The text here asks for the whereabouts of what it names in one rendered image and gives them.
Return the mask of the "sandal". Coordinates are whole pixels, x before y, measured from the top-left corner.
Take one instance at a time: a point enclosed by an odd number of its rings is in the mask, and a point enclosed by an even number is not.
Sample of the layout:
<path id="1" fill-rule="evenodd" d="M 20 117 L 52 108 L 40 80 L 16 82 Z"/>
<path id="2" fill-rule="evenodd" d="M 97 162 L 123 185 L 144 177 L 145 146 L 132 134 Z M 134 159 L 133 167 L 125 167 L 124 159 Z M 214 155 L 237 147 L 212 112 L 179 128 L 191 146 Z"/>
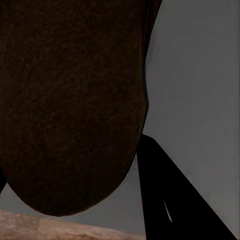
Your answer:
<path id="1" fill-rule="evenodd" d="M 0 0 L 0 168 L 34 210 L 84 212 L 126 178 L 162 0 Z"/>

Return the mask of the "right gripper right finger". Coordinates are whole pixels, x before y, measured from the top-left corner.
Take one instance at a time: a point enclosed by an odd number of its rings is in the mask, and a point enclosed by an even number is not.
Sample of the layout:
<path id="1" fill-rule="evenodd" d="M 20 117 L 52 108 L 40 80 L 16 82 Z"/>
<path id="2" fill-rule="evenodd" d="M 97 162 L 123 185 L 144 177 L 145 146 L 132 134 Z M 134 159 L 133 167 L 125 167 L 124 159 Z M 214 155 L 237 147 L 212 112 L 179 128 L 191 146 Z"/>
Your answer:
<path id="1" fill-rule="evenodd" d="M 238 240 L 152 137 L 137 149 L 146 240 Z"/>

